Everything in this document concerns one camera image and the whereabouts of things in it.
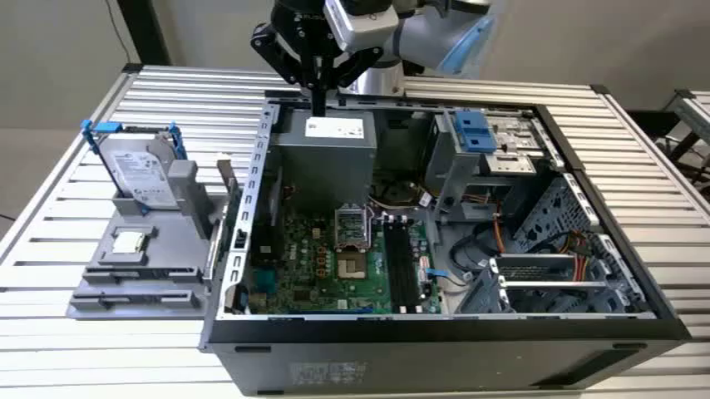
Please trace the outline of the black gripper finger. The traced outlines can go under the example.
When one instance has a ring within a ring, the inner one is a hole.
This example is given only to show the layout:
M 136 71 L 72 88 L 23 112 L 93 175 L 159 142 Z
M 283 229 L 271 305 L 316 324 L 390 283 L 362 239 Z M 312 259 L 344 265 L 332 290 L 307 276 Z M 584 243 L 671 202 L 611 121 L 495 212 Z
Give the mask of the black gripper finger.
M 371 47 L 354 52 L 336 66 L 335 52 L 328 52 L 322 59 L 322 116 L 326 115 L 326 95 L 339 87 L 350 86 L 364 71 L 372 67 L 383 56 L 382 47 Z
M 299 84 L 311 92 L 311 111 L 322 116 L 322 86 L 318 76 L 316 57 L 302 56 L 290 48 L 272 24 L 260 23 L 251 37 L 252 49 L 259 53 L 284 81 Z

